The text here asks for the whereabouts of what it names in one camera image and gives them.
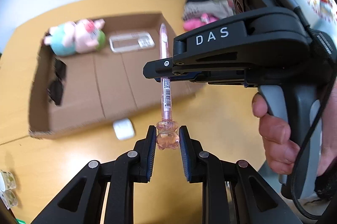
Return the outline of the person right hand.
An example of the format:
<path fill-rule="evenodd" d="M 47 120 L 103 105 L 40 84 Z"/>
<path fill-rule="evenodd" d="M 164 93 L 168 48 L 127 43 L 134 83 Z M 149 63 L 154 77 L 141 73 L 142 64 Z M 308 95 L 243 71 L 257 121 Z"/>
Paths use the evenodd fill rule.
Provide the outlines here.
<path fill-rule="evenodd" d="M 253 97 L 252 108 L 253 115 L 259 118 L 259 133 L 269 167 L 277 174 L 291 174 L 300 147 L 290 140 L 289 124 L 269 115 L 267 103 L 258 93 Z M 322 122 L 319 176 L 336 164 L 336 91 L 331 92 Z"/>

